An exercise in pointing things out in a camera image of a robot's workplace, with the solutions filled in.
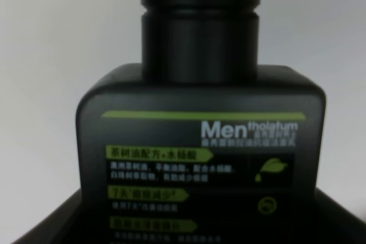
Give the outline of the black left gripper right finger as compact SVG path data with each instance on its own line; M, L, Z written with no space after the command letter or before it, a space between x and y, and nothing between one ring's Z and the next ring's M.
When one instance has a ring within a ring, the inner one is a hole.
M316 243L365 244L365 222L316 189Z

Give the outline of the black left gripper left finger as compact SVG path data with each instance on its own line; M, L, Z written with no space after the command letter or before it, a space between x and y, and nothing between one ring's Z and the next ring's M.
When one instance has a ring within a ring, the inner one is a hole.
M81 189L78 189L43 221L13 243L61 243L62 238L67 234L78 217L81 205L82 193Z

